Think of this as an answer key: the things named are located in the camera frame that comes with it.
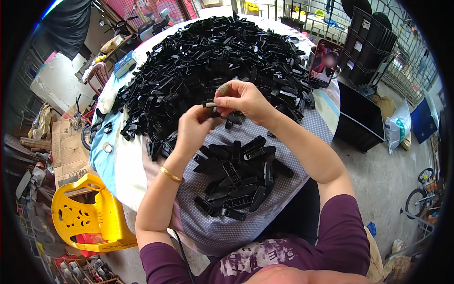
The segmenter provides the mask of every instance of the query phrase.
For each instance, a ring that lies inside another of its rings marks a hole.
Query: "pile of black plastic parts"
[[[237,209],[257,210],[274,187],[275,173],[287,178],[294,175],[275,159],[275,146],[265,143],[266,139],[258,136],[244,146],[238,140],[233,145],[202,146],[200,151],[206,158],[194,157],[199,163],[194,172],[207,175],[212,182],[205,189],[208,199],[197,196],[196,205],[211,217],[224,215],[240,221],[246,219],[246,213]]]
[[[305,83],[304,52],[292,40],[297,39],[263,31],[235,14],[188,24],[147,52],[135,77],[118,91],[114,114],[124,105],[129,112],[121,134],[128,141],[148,135],[152,160],[168,157],[179,117],[230,80],[254,83],[273,106],[300,122],[305,102],[315,104]]]

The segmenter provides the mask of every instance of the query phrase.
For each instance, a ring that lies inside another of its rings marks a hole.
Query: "gold bracelet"
[[[161,166],[159,169],[161,170],[161,172],[162,172],[163,174],[165,174],[166,176],[168,176],[168,177],[169,177],[171,180],[173,180],[174,182],[177,182],[177,183],[180,184],[180,183],[182,183],[182,182],[184,181],[184,177],[179,178],[179,177],[177,177],[176,175],[173,175],[173,174],[169,173],[169,171],[166,170],[166,168],[164,168],[164,167],[162,167],[162,166]]]

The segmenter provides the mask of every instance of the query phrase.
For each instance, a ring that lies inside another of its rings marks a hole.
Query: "pink chair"
[[[94,76],[96,76],[96,78],[98,79],[98,82],[104,88],[104,86],[107,83],[107,80],[109,80],[109,73],[107,71],[107,66],[106,66],[106,64],[104,62],[96,63],[93,66],[93,68],[91,69],[91,71],[90,71],[90,73],[88,74],[88,77],[87,77],[88,84],[90,85],[90,87],[94,90],[94,92],[97,95],[100,95],[101,92],[97,88],[95,88],[95,86],[93,86],[91,84],[91,82],[90,82],[91,78],[93,78]]]

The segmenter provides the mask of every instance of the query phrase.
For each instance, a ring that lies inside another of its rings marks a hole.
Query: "tablecloth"
[[[300,39],[296,44],[297,47],[306,54],[309,54],[310,48],[314,46],[305,36],[287,25],[252,15],[240,15],[240,17],[246,17],[264,30],[271,28],[281,35],[297,37]],[[151,50],[167,35],[172,35],[178,28],[197,20],[200,19],[175,25],[140,45],[135,50],[137,66],[146,60],[146,51]],[[111,76],[99,97],[98,108],[103,113],[110,111],[118,89],[126,85],[132,77],[131,72],[120,79],[114,75]],[[304,109],[301,125],[326,143],[331,144],[337,128],[340,109],[337,81],[332,80],[327,89],[314,90],[313,95],[316,109],[311,110],[307,107]],[[164,163],[164,158],[161,157],[157,162],[151,161],[145,147],[146,137],[137,135],[136,139],[126,141],[120,135],[126,115],[125,109],[123,113],[118,112],[113,115],[109,112],[106,116],[103,125],[112,121],[113,131],[107,135],[102,131],[96,134],[92,142],[90,164],[112,194],[124,205],[137,211],[143,195],[159,172],[159,166]],[[193,250],[207,255],[222,256],[243,244],[250,243],[308,180],[309,177],[305,170],[290,150],[277,138],[267,137],[267,130],[255,125],[249,119],[244,118],[242,125],[235,125],[230,130],[225,129],[222,125],[217,127],[207,136],[205,145],[232,144],[234,140],[240,140],[242,144],[245,144],[258,135],[267,138],[266,146],[276,146],[276,158],[289,166],[295,172],[295,176],[292,179],[279,176],[272,194],[259,209],[253,213],[246,211],[246,221],[241,222],[224,216],[212,218],[194,204],[196,196],[205,197],[204,190],[208,179],[206,176],[192,171],[197,163],[191,160],[183,175],[186,181],[178,189],[169,227],[176,229],[182,242]],[[113,146],[110,154],[105,153],[102,149],[105,142],[109,142]]]

